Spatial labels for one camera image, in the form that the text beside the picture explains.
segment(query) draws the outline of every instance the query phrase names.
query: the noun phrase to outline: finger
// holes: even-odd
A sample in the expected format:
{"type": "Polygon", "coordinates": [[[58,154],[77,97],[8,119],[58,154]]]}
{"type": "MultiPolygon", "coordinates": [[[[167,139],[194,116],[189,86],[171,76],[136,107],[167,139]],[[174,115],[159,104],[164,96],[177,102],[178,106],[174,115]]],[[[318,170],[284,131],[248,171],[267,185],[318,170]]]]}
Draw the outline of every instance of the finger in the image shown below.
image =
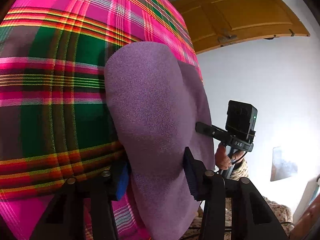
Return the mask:
{"type": "Polygon", "coordinates": [[[222,166],[221,166],[221,165],[219,165],[219,166],[218,166],[218,168],[219,168],[220,170],[227,170],[227,169],[228,169],[228,167],[227,167],[227,166],[223,166],[223,165],[222,165],[222,166]]]}
{"type": "Polygon", "coordinates": [[[236,152],[233,154],[232,159],[233,159],[233,160],[238,160],[238,159],[240,159],[243,155],[244,155],[244,151],[236,151],[236,152]]]}
{"type": "Polygon", "coordinates": [[[231,160],[228,156],[225,156],[225,158],[221,161],[221,164],[223,166],[228,166],[229,164],[231,164],[231,160]]]}
{"type": "Polygon", "coordinates": [[[219,143],[216,154],[217,153],[223,154],[223,155],[227,154],[227,149],[222,143],[219,143]]]}

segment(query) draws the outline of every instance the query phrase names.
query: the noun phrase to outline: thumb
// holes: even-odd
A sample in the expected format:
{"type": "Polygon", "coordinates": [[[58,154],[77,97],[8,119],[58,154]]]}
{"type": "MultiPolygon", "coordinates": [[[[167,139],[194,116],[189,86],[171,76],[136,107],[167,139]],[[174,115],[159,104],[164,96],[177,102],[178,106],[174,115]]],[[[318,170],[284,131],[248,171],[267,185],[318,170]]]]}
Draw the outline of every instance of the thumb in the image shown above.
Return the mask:
{"type": "Polygon", "coordinates": [[[244,155],[244,151],[236,151],[233,156],[232,159],[233,160],[239,160],[242,156],[244,155]]]}

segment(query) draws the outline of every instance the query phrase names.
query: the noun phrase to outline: plaid fabric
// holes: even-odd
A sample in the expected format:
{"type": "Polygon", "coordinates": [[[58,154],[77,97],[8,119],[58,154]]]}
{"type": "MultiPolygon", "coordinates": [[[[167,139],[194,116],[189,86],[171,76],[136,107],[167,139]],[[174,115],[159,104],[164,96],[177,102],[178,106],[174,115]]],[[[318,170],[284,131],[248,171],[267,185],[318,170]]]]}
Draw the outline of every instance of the plaid fabric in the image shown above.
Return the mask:
{"type": "Polygon", "coordinates": [[[166,44],[201,75],[167,0],[14,3],[0,24],[0,202],[52,194],[125,154],[103,74],[115,51],[137,41],[166,44]]]}

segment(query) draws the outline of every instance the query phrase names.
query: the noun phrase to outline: patterned sleeve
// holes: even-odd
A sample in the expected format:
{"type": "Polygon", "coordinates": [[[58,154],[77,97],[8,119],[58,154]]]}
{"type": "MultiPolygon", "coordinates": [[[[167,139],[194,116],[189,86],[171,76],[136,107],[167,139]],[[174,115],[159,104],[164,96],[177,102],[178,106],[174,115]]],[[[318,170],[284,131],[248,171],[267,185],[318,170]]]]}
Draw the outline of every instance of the patterned sleeve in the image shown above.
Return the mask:
{"type": "MultiPolygon", "coordinates": [[[[293,222],[293,216],[291,209],[285,205],[279,205],[275,201],[270,201],[266,197],[264,197],[265,201],[268,203],[269,207],[273,211],[273,213],[276,215],[277,219],[280,223],[285,222],[293,222]]],[[[282,224],[282,227],[284,231],[286,232],[287,236],[290,235],[291,231],[293,230],[294,226],[290,223],[282,224]]]]}
{"type": "Polygon", "coordinates": [[[249,177],[248,164],[244,158],[242,159],[240,167],[231,172],[230,179],[239,180],[241,177],[249,177]]]}

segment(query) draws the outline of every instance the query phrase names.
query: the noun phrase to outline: door panel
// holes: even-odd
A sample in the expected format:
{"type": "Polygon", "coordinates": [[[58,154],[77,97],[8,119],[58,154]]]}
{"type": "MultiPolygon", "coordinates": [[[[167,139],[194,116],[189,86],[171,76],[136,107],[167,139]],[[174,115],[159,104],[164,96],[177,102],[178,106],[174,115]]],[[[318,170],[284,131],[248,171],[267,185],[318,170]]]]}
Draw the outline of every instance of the door panel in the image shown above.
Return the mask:
{"type": "Polygon", "coordinates": [[[185,12],[183,18],[189,23],[188,32],[192,41],[196,42],[217,35],[201,6],[185,12]]]}
{"type": "Polygon", "coordinates": [[[270,24],[292,24],[281,7],[271,0],[224,0],[216,2],[215,6],[233,31],[270,24]]]}
{"type": "Polygon", "coordinates": [[[282,0],[177,0],[195,49],[201,53],[262,38],[309,36],[282,0]]]}

